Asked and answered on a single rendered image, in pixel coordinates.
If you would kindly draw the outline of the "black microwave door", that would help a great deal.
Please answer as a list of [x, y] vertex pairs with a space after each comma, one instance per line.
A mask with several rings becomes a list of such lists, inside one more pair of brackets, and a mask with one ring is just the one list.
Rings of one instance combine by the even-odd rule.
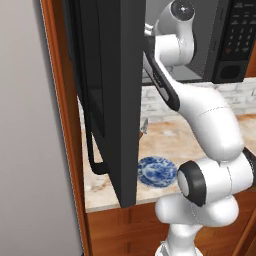
[[94, 161], [104, 161], [119, 204], [136, 204], [145, 0], [62, 0]]

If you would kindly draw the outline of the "black microwave oven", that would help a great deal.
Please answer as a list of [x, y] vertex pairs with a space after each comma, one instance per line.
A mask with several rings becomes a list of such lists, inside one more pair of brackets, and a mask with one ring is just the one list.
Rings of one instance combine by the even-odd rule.
[[244, 80], [256, 39], [256, 0], [147, 0], [145, 34], [183, 83]]

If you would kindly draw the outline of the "small grey and orange object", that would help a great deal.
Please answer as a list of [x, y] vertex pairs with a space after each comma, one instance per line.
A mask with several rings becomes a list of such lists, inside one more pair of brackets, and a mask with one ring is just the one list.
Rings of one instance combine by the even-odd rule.
[[140, 128], [140, 132], [139, 132], [139, 140], [141, 139], [141, 137], [144, 134], [147, 134], [147, 128], [148, 128], [148, 118], [145, 119], [142, 127]]

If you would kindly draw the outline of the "blue patterned plate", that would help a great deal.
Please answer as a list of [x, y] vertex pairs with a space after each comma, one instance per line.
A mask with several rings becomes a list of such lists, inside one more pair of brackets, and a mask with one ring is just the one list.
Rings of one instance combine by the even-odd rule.
[[167, 188], [176, 180], [177, 168], [164, 157], [149, 156], [138, 162], [138, 180], [149, 187]]

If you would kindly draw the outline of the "brown wooden side panel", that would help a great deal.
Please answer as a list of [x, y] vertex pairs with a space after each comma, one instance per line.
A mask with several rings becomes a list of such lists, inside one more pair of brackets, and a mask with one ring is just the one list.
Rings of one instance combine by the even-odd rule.
[[81, 127], [72, 63], [68, 56], [62, 0], [40, 0], [40, 4], [78, 217], [83, 256], [92, 256], [85, 212]]

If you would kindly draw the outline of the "grey fridge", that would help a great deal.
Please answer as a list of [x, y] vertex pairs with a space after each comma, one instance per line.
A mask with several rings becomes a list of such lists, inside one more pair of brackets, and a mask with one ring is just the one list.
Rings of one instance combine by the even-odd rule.
[[81, 256], [40, 0], [0, 0], [0, 256]]

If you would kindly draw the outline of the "brown wooden base cabinet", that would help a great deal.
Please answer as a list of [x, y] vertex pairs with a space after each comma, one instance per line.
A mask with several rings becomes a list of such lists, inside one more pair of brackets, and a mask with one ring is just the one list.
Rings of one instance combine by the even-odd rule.
[[[195, 245], [203, 256], [256, 256], [256, 189], [235, 196], [239, 217], [230, 226], [203, 228]], [[89, 213], [93, 256], [154, 256], [168, 233], [152, 203]]]

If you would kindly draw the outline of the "brown wooden wall cabinet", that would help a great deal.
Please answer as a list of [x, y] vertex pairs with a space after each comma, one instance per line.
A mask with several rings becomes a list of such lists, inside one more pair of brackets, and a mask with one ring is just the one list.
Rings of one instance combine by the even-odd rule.
[[246, 71], [246, 78], [249, 77], [256, 77], [256, 43], [254, 44], [254, 48]]

